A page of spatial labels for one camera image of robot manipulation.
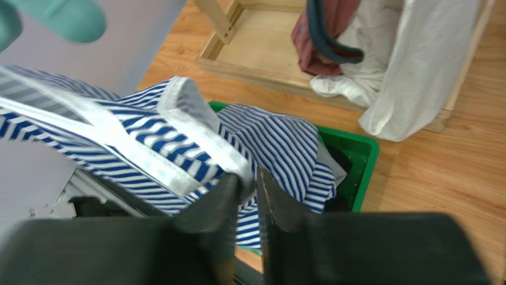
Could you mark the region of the maroon tank top dark trim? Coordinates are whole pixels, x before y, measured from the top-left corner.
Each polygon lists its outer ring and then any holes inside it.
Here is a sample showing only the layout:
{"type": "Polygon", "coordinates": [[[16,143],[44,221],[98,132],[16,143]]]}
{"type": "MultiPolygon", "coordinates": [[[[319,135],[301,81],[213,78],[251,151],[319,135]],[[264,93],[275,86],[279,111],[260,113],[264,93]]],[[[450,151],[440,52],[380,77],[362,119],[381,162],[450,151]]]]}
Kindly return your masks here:
{"type": "Polygon", "coordinates": [[[291,32],[291,40],[302,72],[337,76],[341,64],[359,64],[362,49],[341,44],[337,38],[348,27],[359,8],[356,0],[307,0],[291,32]]]}

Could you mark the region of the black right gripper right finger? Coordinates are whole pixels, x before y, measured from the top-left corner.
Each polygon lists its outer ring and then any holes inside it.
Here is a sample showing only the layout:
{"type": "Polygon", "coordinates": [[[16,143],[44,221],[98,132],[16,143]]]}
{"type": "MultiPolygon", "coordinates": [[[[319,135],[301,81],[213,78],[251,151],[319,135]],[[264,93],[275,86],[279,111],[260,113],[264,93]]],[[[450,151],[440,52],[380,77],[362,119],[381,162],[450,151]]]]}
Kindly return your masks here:
{"type": "Polygon", "coordinates": [[[460,225],[430,212],[317,214],[257,173],[266,284],[490,284],[460,225]]]}

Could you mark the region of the navy tank top maroon trim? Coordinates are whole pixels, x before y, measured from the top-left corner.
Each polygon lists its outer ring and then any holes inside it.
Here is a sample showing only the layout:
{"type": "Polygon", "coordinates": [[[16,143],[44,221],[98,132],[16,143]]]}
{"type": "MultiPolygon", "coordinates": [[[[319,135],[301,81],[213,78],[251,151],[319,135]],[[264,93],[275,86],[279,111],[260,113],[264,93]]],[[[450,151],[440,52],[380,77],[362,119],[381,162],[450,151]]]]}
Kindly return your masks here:
{"type": "Polygon", "coordinates": [[[325,163],[331,168],[336,177],[336,196],[325,202],[325,212],[348,212],[347,195],[338,190],[352,170],[353,163],[341,150],[334,147],[327,147],[330,159],[326,159],[325,163]]]}

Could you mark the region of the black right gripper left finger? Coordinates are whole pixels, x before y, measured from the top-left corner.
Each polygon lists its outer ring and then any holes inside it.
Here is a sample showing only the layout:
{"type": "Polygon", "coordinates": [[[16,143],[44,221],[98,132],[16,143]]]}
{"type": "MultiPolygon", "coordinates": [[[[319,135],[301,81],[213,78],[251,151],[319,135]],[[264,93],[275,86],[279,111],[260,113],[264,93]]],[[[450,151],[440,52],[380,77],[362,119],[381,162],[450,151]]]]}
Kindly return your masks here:
{"type": "Polygon", "coordinates": [[[2,284],[232,284],[239,179],[173,217],[38,219],[1,249],[2,284]]]}

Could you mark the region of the blue white striped tank top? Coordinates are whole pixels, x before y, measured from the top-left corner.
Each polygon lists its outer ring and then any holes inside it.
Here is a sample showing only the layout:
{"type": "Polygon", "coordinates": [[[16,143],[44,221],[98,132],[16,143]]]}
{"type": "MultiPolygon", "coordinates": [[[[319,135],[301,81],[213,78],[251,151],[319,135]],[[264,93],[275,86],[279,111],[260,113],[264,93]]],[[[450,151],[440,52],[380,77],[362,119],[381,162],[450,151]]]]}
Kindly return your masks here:
{"type": "Polygon", "coordinates": [[[259,250],[258,169],[221,125],[188,77],[120,97],[63,75],[1,67],[2,140],[44,143],[170,216],[235,174],[246,190],[236,244],[259,250]]]}

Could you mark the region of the teal plastic hanger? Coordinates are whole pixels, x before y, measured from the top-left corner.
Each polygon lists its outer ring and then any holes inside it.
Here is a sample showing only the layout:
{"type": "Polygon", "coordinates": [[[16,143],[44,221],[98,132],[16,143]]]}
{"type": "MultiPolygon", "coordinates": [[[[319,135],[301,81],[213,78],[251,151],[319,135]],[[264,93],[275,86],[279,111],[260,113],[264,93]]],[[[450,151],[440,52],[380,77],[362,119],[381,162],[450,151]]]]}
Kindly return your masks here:
{"type": "Polygon", "coordinates": [[[91,43],[103,36],[105,12],[95,1],[1,1],[1,50],[16,41],[23,24],[19,12],[25,12],[56,35],[77,43],[91,43]]]}

